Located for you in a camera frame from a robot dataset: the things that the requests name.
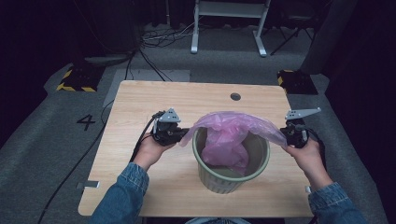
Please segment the hand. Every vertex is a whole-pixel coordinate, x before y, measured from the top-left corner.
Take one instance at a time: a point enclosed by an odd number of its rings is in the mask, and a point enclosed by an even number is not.
[[[288,146],[284,149],[296,160],[298,166],[304,171],[311,183],[312,189],[321,189],[332,183],[320,157],[318,142],[309,138],[303,148]]]
[[[145,133],[142,139],[143,140],[140,145],[139,151],[134,158],[134,163],[142,167],[145,171],[147,171],[152,164],[160,159],[161,155],[165,152],[165,150],[175,145],[173,144],[163,147],[158,144],[152,138],[152,136],[150,136],[150,133]]]

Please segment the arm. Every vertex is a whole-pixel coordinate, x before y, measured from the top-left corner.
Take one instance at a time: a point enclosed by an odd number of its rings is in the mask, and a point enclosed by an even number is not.
[[[172,146],[163,147],[146,133],[134,161],[128,164],[117,182],[108,189],[93,212],[90,223],[134,223],[149,186],[147,170]]]
[[[327,174],[317,142],[308,139],[303,148],[288,146],[285,150],[297,161],[311,184],[314,192],[308,196],[309,205],[320,223],[367,223],[341,186]]]

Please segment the trash can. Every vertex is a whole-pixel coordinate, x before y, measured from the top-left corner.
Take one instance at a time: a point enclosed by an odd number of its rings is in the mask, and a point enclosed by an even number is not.
[[[206,164],[201,154],[205,148],[207,128],[199,128],[192,138],[192,150],[198,161],[198,173],[202,183],[213,192],[226,194],[235,191],[243,183],[255,178],[268,164],[270,148],[267,139],[249,133],[242,145],[247,150],[249,161],[245,176],[241,176],[226,166]]]

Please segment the person's left hand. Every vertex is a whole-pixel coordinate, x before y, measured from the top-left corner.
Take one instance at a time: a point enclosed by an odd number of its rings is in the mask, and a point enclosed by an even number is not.
[[[142,138],[142,143],[140,145],[139,151],[137,152],[136,157],[134,158],[134,163],[142,167],[144,170],[148,170],[149,167],[157,162],[161,155],[165,152],[165,150],[173,147],[173,145],[169,145],[166,147],[158,144],[150,133],[145,133]]]

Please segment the table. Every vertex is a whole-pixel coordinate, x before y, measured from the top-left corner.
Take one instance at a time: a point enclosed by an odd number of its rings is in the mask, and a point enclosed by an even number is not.
[[[267,56],[262,44],[262,27],[267,17],[271,0],[265,0],[264,4],[251,3],[230,3],[230,2],[207,2],[195,0],[194,9],[194,32],[192,34],[191,53],[198,52],[198,23],[199,16],[223,16],[223,17],[244,17],[260,18],[259,30],[253,31],[254,40],[262,57]]]
[[[241,96],[239,101],[232,93]],[[127,165],[139,135],[151,116],[173,107],[189,128],[214,111],[239,111],[285,126],[290,109],[278,86],[189,82],[122,81],[98,148],[89,180],[99,188],[85,188],[78,211],[90,216],[108,188]],[[201,183],[191,142],[176,145],[148,170],[150,183],[141,217],[312,217],[309,185],[293,157],[270,144],[268,166],[235,192],[217,194]]]

